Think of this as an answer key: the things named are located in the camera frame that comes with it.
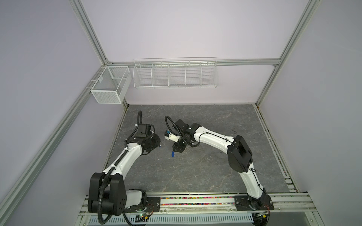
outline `aluminum rail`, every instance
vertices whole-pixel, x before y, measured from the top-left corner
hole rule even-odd
[[[209,193],[197,194],[173,192],[148,192],[148,197],[161,197],[160,212],[154,214],[183,213],[230,213],[237,212],[234,196],[247,195],[241,193]],[[274,205],[272,212],[316,212],[317,209],[308,193],[269,193]],[[87,209],[88,197],[83,202],[79,216],[93,216]],[[247,210],[256,213],[262,210]]]
[[[96,52],[101,64],[106,65],[108,64],[108,59],[102,49],[102,46],[94,32],[94,29],[91,25],[91,22],[85,13],[83,4],[80,0],[69,0],[70,5],[72,6],[74,13],[76,14],[80,24],[82,25],[85,33],[88,36],[90,43],[93,46],[94,51]]]
[[[207,60],[184,60],[184,61],[144,61],[142,64],[177,64],[177,63],[206,63]],[[280,60],[277,58],[270,59],[228,59],[228,60],[217,60],[217,66],[237,66],[237,65],[279,65]],[[110,62],[108,65],[111,66],[128,66],[134,68],[135,62]]]
[[[4,226],[10,219],[12,213],[15,211],[21,200],[25,197],[30,187],[48,162],[59,143],[67,133],[74,120],[77,118],[79,112],[83,109],[85,103],[91,95],[91,87],[94,85],[105,66],[101,66],[96,72],[92,80],[88,83],[86,88],[82,91],[81,95],[69,109],[67,114],[58,124],[56,129],[50,135],[48,140],[41,147],[34,159],[30,162],[26,170],[20,176],[18,181],[12,187],[5,199],[0,204],[0,226]]]
[[[302,16],[300,17],[300,19],[298,21],[296,28],[293,31],[292,36],[290,37],[286,47],[284,48],[284,51],[282,52],[282,54],[280,56],[280,63],[278,65],[274,66],[274,69],[273,69],[268,81],[266,82],[263,90],[260,93],[260,96],[256,102],[257,106],[259,106],[261,104],[261,102],[264,100],[264,98],[266,97],[270,87],[272,86],[273,82],[275,81],[276,77],[278,76],[281,68],[285,64],[285,62],[288,59],[290,53],[292,52],[294,46],[298,42],[298,39],[302,35],[304,29],[307,27],[310,18],[315,13],[315,11],[320,3],[321,3],[321,0],[309,0],[306,8],[304,9]]]

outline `small black wire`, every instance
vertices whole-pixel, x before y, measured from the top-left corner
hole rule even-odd
[[[123,211],[122,212],[122,214],[123,214],[123,217],[125,218],[125,221],[127,222],[127,224],[129,225],[129,226],[134,226],[129,220],[128,220],[128,218],[127,218],[127,216],[126,216],[126,213]]]
[[[267,224],[268,224],[268,222],[269,222],[269,218],[270,218],[270,211],[269,211],[269,216],[268,216],[268,219],[266,220],[265,225],[267,225]]]
[[[221,139],[223,139],[223,140],[226,140],[226,141],[230,142],[231,145],[234,146],[234,144],[233,144],[231,141],[229,141],[227,138],[220,137],[220,136],[215,135],[215,134],[210,133],[210,132],[204,132],[204,133],[202,133],[201,135],[203,135],[203,134],[211,134],[211,135],[214,135],[214,136],[216,136],[216,137],[219,137],[219,138],[221,138]]]
[[[259,182],[258,182],[258,179],[256,178],[256,176],[255,176],[255,174],[254,174],[254,172],[256,172],[256,170],[253,169],[253,168],[250,168],[250,170],[253,172],[253,175],[254,175],[254,177],[255,177],[255,180],[256,180],[256,182],[258,183],[258,187],[260,188],[260,190],[261,190],[262,192],[264,192],[264,190],[261,189],[260,184],[259,184]]]
[[[177,134],[175,134],[176,136],[180,136],[181,137],[181,139],[183,139],[183,141],[186,143],[186,144],[188,144],[188,145],[190,145],[191,147],[197,147],[197,146],[199,146],[200,145],[200,141],[197,143],[197,144],[191,144],[191,143],[189,143],[189,142],[187,142],[184,138],[183,138],[183,133],[178,129],[178,127],[177,127],[177,125],[172,121],[172,119],[169,117],[169,116],[165,116],[165,121],[166,121],[166,125],[167,125],[167,128],[170,130],[170,132],[171,132],[171,128],[170,128],[170,126],[168,125],[168,122],[167,122],[167,119],[168,120],[170,120],[170,122],[175,126],[175,129],[178,131],[178,135]]]

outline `black cable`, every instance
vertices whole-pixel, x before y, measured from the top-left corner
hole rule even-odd
[[[138,111],[137,124],[142,123],[142,111]]]
[[[125,141],[124,141],[125,147],[127,147],[127,141],[128,141],[131,137],[133,137],[133,135],[135,134],[135,132],[136,132],[137,129],[138,129],[138,124],[140,124],[140,123],[142,123],[142,111],[138,111],[136,128],[135,128],[135,130],[133,130],[132,134],[131,134],[127,139],[125,139]]]
[[[104,189],[108,186],[108,179],[112,173],[112,171],[114,170],[114,167],[112,167],[107,175],[104,177],[103,183],[99,188],[99,196],[98,196],[98,206],[97,206],[97,213],[98,213],[98,221],[101,225],[104,225],[105,223],[107,223],[107,221],[112,217],[112,214],[108,215],[106,217],[106,219],[103,219],[102,216],[102,208],[103,208],[103,196],[104,196]]]
[[[268,219],[266,220],[266,223],[265,223],[265,225],[267,225],[267,224],[268,224],[268,222],[269,222],[269,219],[270,219],[270,210],[269,210],[269,216],[268,216]]]
[[[226,141],[230,142],[231,145],[234,146],[234,144],[233,144],[231,141],[229,141],[227,138],[220,137],[220,136],[215,135],[215,134],[210,133],[210,132],[204,132],[203,134],[211,134],[211,135],[214,135],[214,136],[216,136],[216,137],[219,137],[219,138],[221,138],[221,139],[223,139],[223,140],[226,140]]]
[[[176,130],[179,132],[179,130],[177,129],[176,124],[172,121],[172,119],[169,116],[166,115],[165,116],[165,122],[166,122],[166,126],[167,126],[168,130],[170,130],[170,132],[172,132],[170,126],[168,125],[167,119],[169,119],[171,121],[171,123],[176,127]],[[176,133],[173,133],[173,134],[175,134],[176,136],[181,136],[182,137],[181,132],[179,132],[179,134],[176,134]]]
[[[172,121],[172,119],[169,117],[169,116],[165,116],[165,122],[166,122],[166,125],[167,125],[167,128],[170,130],[170,132],[172,131],[171,130],[171,128],[170,128],[170,126],[168,125],[168,122],[167,122],[167,119],[169,119],[170,121],[171,121],[171,123],[175,126],[175,129],[178,131],[178,133],[179,134],[175,134],[176,136],[180,136],[181,137],[181,139],[183,139],[183,141],[186,143],[186,144],[188,144],[188,145],[190,145],[191,147],[197,147],[197,146],[199,146],[200,145],[200,142],[198,142],[197,144],[191,144],[191,143],[189,143],[189,142],[187,142],[184,138],[183,138],[183,133],[181,133],[181,131],[179,130],[179,128],[177,127],[177,125]]]
[[[253,169],[253,168],[250,168],[250,170],[253,172],[253,175],[254,175],[254,177],[255,177],[255,180],[256,180],[256,182],[258,183],[258,187],[260,188],[260,190],[261,190],[262,192],[264,192],[264,190],[261,189],[260,184],[259,184],[259,182],[258,182],[258,179],[256,178],[256,176],[255,176],[255,174],[254,174],[254,172],[256,172],[256,170]]]
[[[127,140],[129,138],[131,138],[135,132],[138,130],[138,124],[142,123],[142,111],[138,111],[138,115],[137,115],[137,125],[136,128],[134,129],[134,131],[132,132],[132,134],[125,139],[124,143],[125,143],[125,147],[127,147]],[[117,166],[118,163],[123,159],[123,157],[126,155],[128,151],[125,150],[123,152],[123,154],[117,159],[117,161],[114,163],[114,166]],[[102,185],[99,187],[99,196],[98,196],[98,206],[97,206],[97,214],[98,214],[98,221],[101,225],[104,225],[105,223],[107,223],[107,221],[109,221],[109,219],[112,217],[112,215],[108,215],[105,219],[103,219],[102,216],[102,212],[103,212],[103,196],[104,196],[104,190],[105,188],[108,186],[109,184],[109,177],[112,173],[112,171],[115,169],[115,167],[111,167],[111,169],[108,171],[108,173],[106,174],[106,176],[103,179]]]
[[[127,222],[127,224],[128,224],[129,226],[133,226],[133,224],[128,220],[128,218],[127,218],[127,216],[126,216],[126,213],[123,211],[122,214],[123,214],[123,217],[125,218],[125,221]]]

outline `wire shelf rack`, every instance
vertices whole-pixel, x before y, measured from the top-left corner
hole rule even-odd
[[[218,86],[216,59],[139,62],[133,70],[134,86],[149,88],[206,88]]]
[[[106,66],[90,91],[98,103],[122,104],[131,80],[127,66]]]

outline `aluminum frame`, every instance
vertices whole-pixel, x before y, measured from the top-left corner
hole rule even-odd
[[[95,81],[104,70],[105,66],[101,66],[92,80],[88,83],[86,88],[82,91],[81,95],[69,109],[67,114],[58,124],[56,129],[50,135],[45,144],[41,147],[39,152],[33,158],[26,170],[20,176],[18,181],[12,187],[10,192],[4,198],[0,204],[0,226],[6,224],[10,219],[12,213],[15,211],[21,200],[25,197],[26,193],[44,168],[45,164],[62,141],[63,137],[67,133],[74,120],[77,118],[79,112],[83,109],[85,103],[88,101],[91,95],[91,88]]]
[[[308,25],[308,22],[310,21],[311,17],[315,13],[317,7],[320,5],[322,0],[309,0],[306,8],[304,9],[304,12],[302,16],[300,17],[297,26],[295,27],[292,36],[289,38],[289,41],[284,48],[279,60],[280,63],[278,65],[274,65],[274,70],[272,71],[268,81],[266,82],[263,90],[260,93],[260,96],[256,102],[256,105],[259,106],[261,102],[266,97],[270,87],[272,86],[273,82],[275,81],[276,77],[278,76],[281,68],[284,66],[285,62],[287,61],[288,57],[290,56],[293,48],[295,47],[296,43],[298,42],[298,39],[302,35],[303,31]]]
[[[93,49],[96,52],[101,64],[107,65],[109,61],[102,49],[96,33],[94,32],[92,24],[84,10],[82,2],[80,0],[69,0],[69,3],[72,6],[80,24],[82,25],[90,43],[92,44]]]
[[[161,197],[160,202],[160,212],[153,213],[155,216],[168,215],[168,214],[178,214],[180,216],[188,214],[234,214],[234,213],[259,213],[263,212],[262,210],[256,211],[237,211],[235,204],[225,204],[234,202],[235,195],[246,195],[240,193],[209,193],[209,192],[199,192],[199,193],[187,193],[187,192],[149,192],[147,193],[148,197]],[[274,210],[271,212],[305,212],[307,218],[310,220],[312,226],[324,226],[319,213],[310,198],[308,193],[270,193],[271,200],[274,205]],[[227,198],[193,198],[193,197],[212,197],[212,196],[228,196]],[[211,203],[208,205],[192,205],[199,203]],[[91,216],[96,216],[96,213],[88,212],[88,197],[83,202],[82,208],[80,210],[79,216],[75,223],[75,226],[87,226]]]
[[[285,162],[285,158],[282,155],[282,152],[280,151],[280,149],[278,148],[278,145],[276,144],[274,138],[272,137],[272,135],[270,134],[269,128],[264,120],[263,114],[260,111],[259,107],[257,107],[256,105],[253,105],[255,112],[259,118],[261,127],[264,130],[264,133],[268,139],[269,145],[271,150],[274,153],[275,159],[278,163],[278,166],[282,172],[282,175],[285,179],[285,182],[289,188],[289,192],[298,192],[299,191],[299,187],[295,184],[295,180],[293,179],[293,177],[291,176],[291,174],[289,173],[289,168]]]
[[[189,61],[147,61],[147,64],[173,64],[173,63],[188,63]],[[229,60],[217,60],[217,66],[238,66],[238,65],[279,65],[279,58],[268,59],[229,59]],[[110,62],[108,65],[112,66],[128,66],[134,68],[135,62]]]
[[[119,132],[121,131],[121,127],[122,127],[123,121],[125,120],[125,117],[126,117],[126,114],[127,114],[128,103],[127,103],[126,99],[123,99],[122,104],[123,104],[123,109],[124,109],[124,110],[123,110],[123,114],[122,114],[121,120],[120,120],[120,122],[119,122],[117,131],[116,131],[116,134],[115,134],[114,137],[113,137],[112,146],[111,146],[111,148],[109,149],[109,152],[108,152],[106,161],[105,161],[104,166],[103,166],[103,170],[105,170],[105,169],[107,168],[109,159],[111,158],[111,155],[112,155],[112,152],[113,152],[113,149],[114,149],[114,146],[115,146],[115,142],[116,142],[116,140],[117,140],[117,138],[118,138]]]

